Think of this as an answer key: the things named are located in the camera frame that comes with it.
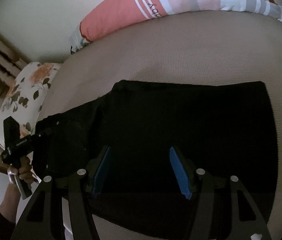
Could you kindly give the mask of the person's left hand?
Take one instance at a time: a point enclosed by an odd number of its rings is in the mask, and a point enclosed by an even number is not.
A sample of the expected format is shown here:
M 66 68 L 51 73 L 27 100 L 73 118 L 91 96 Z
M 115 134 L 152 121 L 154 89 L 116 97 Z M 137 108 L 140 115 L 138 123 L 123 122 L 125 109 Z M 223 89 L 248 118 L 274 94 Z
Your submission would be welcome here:
M 34 182 L 34 177 L 31 170 L 32 170 L 32 166 L 30 159 L 28 157 L 22 157 L 21 167 L 19 169 L 9 166 L 7 170 L 10 184 L 15 185 L 16 184 L 15 176 L 19 176 L 21 180 L 31 185 Z

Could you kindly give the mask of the person's left forearm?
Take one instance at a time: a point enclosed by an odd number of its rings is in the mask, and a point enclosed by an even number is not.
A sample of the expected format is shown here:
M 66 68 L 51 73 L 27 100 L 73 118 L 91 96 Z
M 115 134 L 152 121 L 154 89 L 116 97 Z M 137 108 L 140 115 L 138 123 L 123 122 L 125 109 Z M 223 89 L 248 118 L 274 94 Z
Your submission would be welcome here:
M 0 205 L 0 239 L 11 239 L 21 194 L 15 184 L 8 184 Z

